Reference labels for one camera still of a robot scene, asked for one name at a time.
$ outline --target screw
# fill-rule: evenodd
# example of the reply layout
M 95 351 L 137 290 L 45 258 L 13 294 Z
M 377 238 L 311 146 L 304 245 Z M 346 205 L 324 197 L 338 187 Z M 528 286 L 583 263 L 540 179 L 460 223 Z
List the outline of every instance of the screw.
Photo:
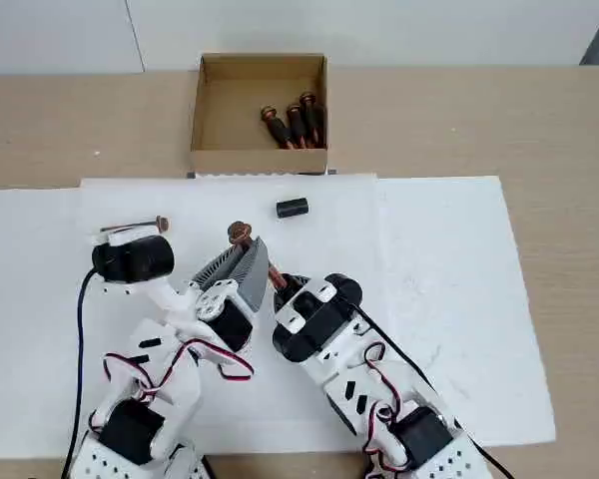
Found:
M 278 111 L 272 106 L 263 107 L 260 111 L 262 121 L 269 127 L 271 136 L 278 142 L 280 148 L 294 150 L 296 147 L 291 138 L 291 131 L 282 120 L 277 117 Z
M 158 227 L 158 232 L 163 233 L 169 229 L 169 219 L 165 217 L 156 216 L 152 222 L 141 222 L 141 223 L 129 223 L 128 225 L 116 225 L 114 227 L 100 228 L 100 232 L 110 232 L 112 230 L 121 230 L 123 228 L 134 228 L 134 227 Z
M 244 222 L 234 222 L 229 226 L 229 243 L 238 244 L 245 250 L 251 247 L 253 239 L 251 238 L 251 225 Z M 284 279 L 278 269 L 269 261 L 269 279 L 277 290 L 285 289 L 289 284 Z
M 307 148 L 306 136 L 307 129 L 301 117 L 301 107 L 297 103 L 289 105 L 287 108 L 287 116 L 289 117 L 289 125 L 291 126 L 291 133 L 296 141 L 296 144 L 302 149 Z
M 312 92 L 304 92 L 299 96 L 299 102 L 303 106 L 303 116 L 306 121 L 306 126 L 308 127 L 312 142 L 317 148 L 319 146 L 319 129 L 314 108 L 315 101 L 316 96 Z

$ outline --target wooden table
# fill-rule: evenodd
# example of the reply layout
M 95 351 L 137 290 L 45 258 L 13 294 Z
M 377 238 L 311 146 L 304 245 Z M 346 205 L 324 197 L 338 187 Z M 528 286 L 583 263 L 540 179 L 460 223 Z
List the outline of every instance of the wooden table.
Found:
M 0 77 L 0 187 L 182 177 L 196 80 Z M 331 68 L 328 82 L 331 168 L 499 175 L 557 442 L 494 452 L 518 478 L 599 478 L 599 68 Z M 220 479 L 354 479 L 361 458 L 227 456 L 212 464 Z M 0 478 L 59 471 L 57 460 L 0 461 Z

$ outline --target white wall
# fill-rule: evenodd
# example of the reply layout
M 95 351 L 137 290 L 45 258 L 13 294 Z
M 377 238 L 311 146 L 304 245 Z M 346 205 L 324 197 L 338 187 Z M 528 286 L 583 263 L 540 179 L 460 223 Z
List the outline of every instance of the white wall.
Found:
M 599 0 L 128 0 L 148 70 L 202 52 L 340 65 L 578 64 Z M 0 0 L 0 73 L 142 70 L 124 0 Z
M 0 0 L 0 73 L 141 71 L 124 0 Z

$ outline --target cardboard box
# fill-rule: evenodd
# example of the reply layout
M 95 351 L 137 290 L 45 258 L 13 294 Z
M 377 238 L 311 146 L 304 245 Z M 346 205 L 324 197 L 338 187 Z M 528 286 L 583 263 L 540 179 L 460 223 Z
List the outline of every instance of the cardboard box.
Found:
M 323 173 L 326 148 L 281 150 L 260 117 L 262 107 L 273 105 L 288 124 L 287 106 L 305 91 L 326 107 L 324 55 L 203 55 L 191 144 L 195 173 Z

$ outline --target white foam board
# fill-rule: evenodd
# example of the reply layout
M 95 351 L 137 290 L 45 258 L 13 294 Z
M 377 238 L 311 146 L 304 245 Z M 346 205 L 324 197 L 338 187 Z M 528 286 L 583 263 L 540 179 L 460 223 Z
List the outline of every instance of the white foam board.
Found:
M 483 445 L 555 439 L 499 179 L 378 182 L 399 343 Z
M 313 183 L 323 186 L 313 189 Z M 275 201 L 296 196 L 308 197 L 310 214 L 277 220 Z M 346 212 L 355 212 L 355 218 Z M 368 313 L 425 367 L 483 444 L 554 437 L 496 179 L 94 181 L 85 182 L 82 191 L 0 192 L 0 457 L 65 452 L 75 393 L 75 300 L 90 267 L 85 232 L 157 214 L 173 224 L 174 284 L 222 250 L 231 221 L 251 221 L 282 269 L 315 275 L 339 270 L 358 279 Z M 353 224 L 355 248 L 348 246 L 347 235 Z M 380 225 L 386 232 L 383 247 Z M 323 235 L 333 230 L 332 236 Z M 488 247 L 482 234 L 489 236 Z M 382 258 L 389 260 L 386 273 Z M 92 285 L 85 302 L 82 424 L 106 387 L 102 354 L 123 344 L 141 317 L 159 314 L 146 298 L 103 294 Z M 258 369 L 253 383 L 225 383 L 212 368 L 203 369 L 206 404 L 193 431 L 202 450 L 356 448 L 357 441 L 302 371 L 276 354 L 272 329 L 271 319 L 261 318 L 248 352 Z

